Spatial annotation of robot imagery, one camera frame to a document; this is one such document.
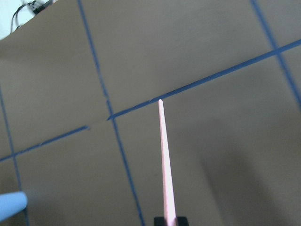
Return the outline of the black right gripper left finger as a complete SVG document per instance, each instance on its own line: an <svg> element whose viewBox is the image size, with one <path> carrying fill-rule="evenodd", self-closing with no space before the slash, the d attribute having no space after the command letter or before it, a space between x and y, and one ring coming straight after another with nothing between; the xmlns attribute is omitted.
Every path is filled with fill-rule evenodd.
<svg viewBox="0 0 301 226"><path fill-rule="evenodd" d="M155 217L153 220L154 226L166 226L166 220L164 217Z"/></svg>

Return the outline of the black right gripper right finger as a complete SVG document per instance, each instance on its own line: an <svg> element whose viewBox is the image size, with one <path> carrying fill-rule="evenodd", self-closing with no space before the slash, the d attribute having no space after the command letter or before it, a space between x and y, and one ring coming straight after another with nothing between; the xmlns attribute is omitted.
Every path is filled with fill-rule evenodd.
<svg viewBox="0 0 301 226"><path fill-rule="evenodd" d="M176 223L177 223L177 226L189 226L188 219L184 216L177 216Z"/></svg>

